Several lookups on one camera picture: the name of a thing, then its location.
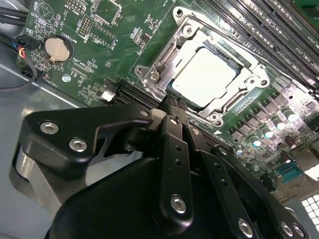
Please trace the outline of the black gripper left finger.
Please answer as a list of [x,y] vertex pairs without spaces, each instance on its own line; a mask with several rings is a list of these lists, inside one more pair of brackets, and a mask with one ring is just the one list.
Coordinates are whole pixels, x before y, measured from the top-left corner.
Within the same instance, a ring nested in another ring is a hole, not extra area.
[[69,198],[89,187],[85,176],[99,152],[129,150],[141,151],[141,159],[189,161],[179,119],[157,119],[139,104],[31,113],[23,119],[13,161],[55,218]]

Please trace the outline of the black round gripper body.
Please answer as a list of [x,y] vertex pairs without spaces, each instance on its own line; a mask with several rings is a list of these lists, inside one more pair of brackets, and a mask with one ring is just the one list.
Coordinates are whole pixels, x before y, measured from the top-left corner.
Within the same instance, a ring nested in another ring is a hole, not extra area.
[[143,158],[69,198],[51,239],[236,239],[227,180],[191,175],[187,157]]

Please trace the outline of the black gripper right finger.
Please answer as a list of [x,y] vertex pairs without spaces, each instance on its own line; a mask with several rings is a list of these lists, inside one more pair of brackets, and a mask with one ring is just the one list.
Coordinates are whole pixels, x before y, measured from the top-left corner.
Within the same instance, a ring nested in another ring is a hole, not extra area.
[[186,104],[177,101],[178,118],[191,153],[216,197],[219,239],[308,239],[306,228],[236,159],[228,147],[209,147],[189,125]]

